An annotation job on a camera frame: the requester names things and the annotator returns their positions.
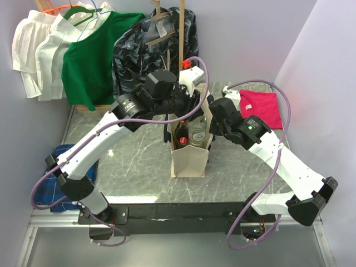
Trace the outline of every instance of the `green shirt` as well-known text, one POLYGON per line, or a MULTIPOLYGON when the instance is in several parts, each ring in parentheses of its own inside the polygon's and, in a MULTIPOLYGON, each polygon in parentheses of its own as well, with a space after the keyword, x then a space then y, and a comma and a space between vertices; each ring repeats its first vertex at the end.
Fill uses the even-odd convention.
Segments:
POLYGON ((89 37, 72 43, 64 55, 62 81, 70 105, 112 104, 113 46, 142 13, 111 12, 103 25, 89 37))

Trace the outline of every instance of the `marble tabletop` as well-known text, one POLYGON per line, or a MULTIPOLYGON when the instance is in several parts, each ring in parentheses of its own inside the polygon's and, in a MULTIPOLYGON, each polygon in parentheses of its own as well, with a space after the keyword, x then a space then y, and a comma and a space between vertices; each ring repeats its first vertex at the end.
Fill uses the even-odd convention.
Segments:
MULTIPOLYGON (((211 83, 210 93, 217 99, 230 84, 211 83)), ((271 92, 263 83, 243 85, 243 89, 271 92)), ((65 143, 78 142, 101 117, 74 111, 65 143)), ((280 136, 281 130, 275 132, 280 136)), ((211 144, 204 178, 171 178, 171 150, 163 143, 163 125, 144 125, 100 158, 95 185, 111 203, 245 201, 271 172, 258 157, 218 136, 211 144)), ((265 193, 289 191, 276 175, 265 193)))

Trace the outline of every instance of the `red folded shirt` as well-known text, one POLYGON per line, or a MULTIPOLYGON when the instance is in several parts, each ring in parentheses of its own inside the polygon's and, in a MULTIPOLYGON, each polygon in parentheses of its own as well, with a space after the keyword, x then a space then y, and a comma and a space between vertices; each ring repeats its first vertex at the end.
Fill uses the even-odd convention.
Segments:
POLYGON ((255 115, 260 117, 272 129, 283 129, 276 93, 240 90, 240 95, 243 118, 255 115))

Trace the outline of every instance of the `camouflage jacket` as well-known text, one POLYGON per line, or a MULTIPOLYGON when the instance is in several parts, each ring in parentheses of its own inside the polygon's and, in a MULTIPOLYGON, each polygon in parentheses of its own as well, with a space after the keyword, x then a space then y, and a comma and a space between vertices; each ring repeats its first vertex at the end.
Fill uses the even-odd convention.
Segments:
MULTIPOLYGON (((179 8, 161 12, 169 12, 171 16, 163 18, 164 28, 168 33, 176 34, 169 39, 152 46, 146 42, 160 37, 156 23, 151 16, 134 23, 131 28, 118 39, 113 48, 112 78, 113 96, 115 99, 123 93, 130 92, 139 83, 146 81, 146 76, 158 68, 164 68, 170 60, 169 70, 178 75, 179 64, 179 8)), ((198 41, 195 13, 185 10, 184 58, 198 56, 198 41)))

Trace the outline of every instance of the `orange hanger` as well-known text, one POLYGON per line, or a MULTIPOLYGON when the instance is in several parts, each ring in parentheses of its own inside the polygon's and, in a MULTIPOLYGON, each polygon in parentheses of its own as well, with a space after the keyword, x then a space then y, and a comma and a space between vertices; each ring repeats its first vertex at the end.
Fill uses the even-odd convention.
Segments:
POLYGON ((48 10, 43 11, 43 13, 47 13, 47 14, 51 14, 51 15, 55 15, 55 16, 60 14, 62 12, 63 8, 71 8, 71 7, 77 7, 78 6, 77 4, 65 4, 65 5, 60 6, 60 7, 53 7, 51 0, 46 0, 46 1, 50 4, 51 8, 48 9, 48 10))

